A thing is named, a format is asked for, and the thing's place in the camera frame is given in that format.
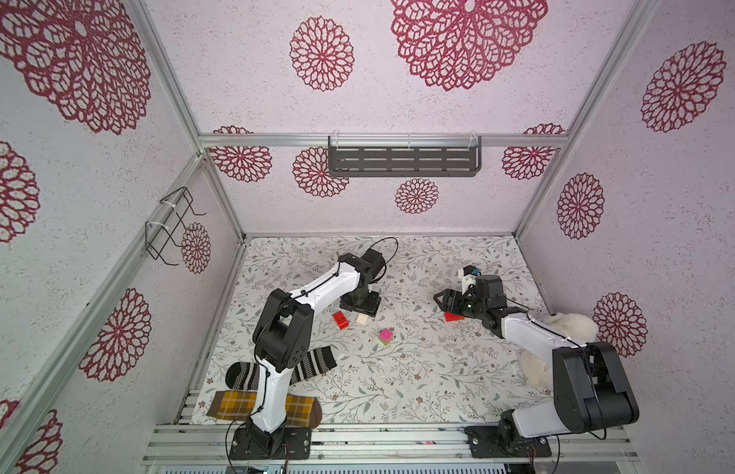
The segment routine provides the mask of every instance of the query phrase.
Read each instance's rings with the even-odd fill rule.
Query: stuffed toy
[[[599,326],[588,316],[579,314],[563,314],[557,312],[548,317],[544,323],[554,332],[572,336],[577,339],[593,342]],[[547,365],[527,350],[520,355],[520,368],[523,370],[525,382],[532,387],[544,387],[552,384],[552,366]]]

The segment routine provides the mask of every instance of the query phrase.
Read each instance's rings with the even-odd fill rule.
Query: table surface
[[[310,347],[331,346],[337,366],[294,384],[289,393],[316,397],[323,422],[493,422],[499,413],[551,396],[551,387],[525,384],[518,346],[500,340],[477,320],[445,322],[433,295],[459,288],[457,270],[475,265],[502,278],[507,297],[546,314],[518,245],[512,237],[398,237],[377,317],[366,326],[344,311],[340,330],[331,316],[338,301],[315,315]],[[249,242],[239,281],[199,392],[192,423],[227,423],[207,416],[215,391],[227,390],[225,373],[251,362],[251,333],[270,291],[291,290],[323,274],[338,255],[361,255],[374,237],[255,238]],[[376,245],[391,256],[391,240]],[[383,329],[394,339],[384,346]]]

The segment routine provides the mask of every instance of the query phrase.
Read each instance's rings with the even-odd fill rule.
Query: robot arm
[[[539,437],[584,433],[638,420],[638,404],[611,344],[561,335],[529,317],[523,308],[507,307],[502,280],[496,275],[482,275],[468,266],[459,271],[459,277],[462,291],[448,289],[434,296],[439,308],[480,319],[495,336],[552,366],[552,400],[502,414],[497,443],[503,453],[522,456],[538,444]]]
[[[243,428],[263,456],[276,455],[283,443],[289,382],[309,350],[313,318],[338,298],[341,308],[375,316],[381,297],[368,285],[385,265],[381,253],[372,249],[361,257],[346,253],[305,286],[270,293],[251,337],[260,382],[255,407]]]

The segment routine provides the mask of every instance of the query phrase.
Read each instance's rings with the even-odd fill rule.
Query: striped sock
[[[330,346],[309,350],[302,361],[294,367],[291,374],[291,385],[325,374],[336,367],[334,354]],[[226,372],[226,385],[231,390],[257,390],[260,383],[260,366],[248,362],[237,362]]]

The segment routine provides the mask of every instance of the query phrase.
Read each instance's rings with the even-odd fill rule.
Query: red lego brick
[[[344,316],[344,313],[342,313],[341,311],[334,313],[334,320],[339,326],[339,329],[345,329],[347,326],[349,326],[349,321],[346,320],[346,316]]]
[[[446,319],[446,322],[452,322],[452,321],[459,321],[460,319],[465,319],[465,317],[454,315],[454,314],[451,314],[450,312],[445,312],[444,319]]]

